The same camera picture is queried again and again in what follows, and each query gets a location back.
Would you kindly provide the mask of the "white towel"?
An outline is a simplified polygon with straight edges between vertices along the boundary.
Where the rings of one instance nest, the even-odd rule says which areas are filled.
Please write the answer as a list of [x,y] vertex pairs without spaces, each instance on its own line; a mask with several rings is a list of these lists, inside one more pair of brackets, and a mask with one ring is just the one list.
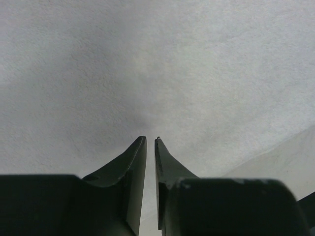
[[147,138],[200,177],[315,189],[312,0],[3,0],[0,172],[97,170]]

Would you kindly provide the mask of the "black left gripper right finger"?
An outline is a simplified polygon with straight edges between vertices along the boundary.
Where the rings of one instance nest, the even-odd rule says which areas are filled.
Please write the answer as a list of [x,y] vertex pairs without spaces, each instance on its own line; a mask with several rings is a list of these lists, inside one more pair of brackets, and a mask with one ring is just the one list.
[[200,178],[155,140],[158,229],[164,236],[312,236],[315,196],[277,179]]

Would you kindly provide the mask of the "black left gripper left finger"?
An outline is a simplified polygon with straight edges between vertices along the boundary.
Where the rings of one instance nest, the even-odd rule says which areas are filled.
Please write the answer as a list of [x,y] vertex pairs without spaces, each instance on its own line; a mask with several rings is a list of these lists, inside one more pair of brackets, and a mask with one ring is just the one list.
[[136,236],[139,234],[147,140],[138,137],[95,172],[2,175],[3,236]]

